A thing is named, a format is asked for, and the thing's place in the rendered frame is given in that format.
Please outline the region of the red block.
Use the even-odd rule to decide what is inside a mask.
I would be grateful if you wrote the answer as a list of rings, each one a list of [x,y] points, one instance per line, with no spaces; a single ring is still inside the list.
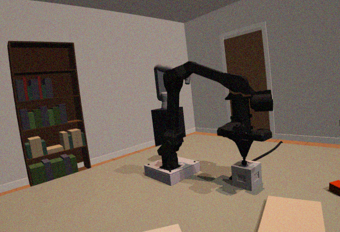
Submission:
[[[334,181],[329,183],[329,190],[340,196],[340,181]]]

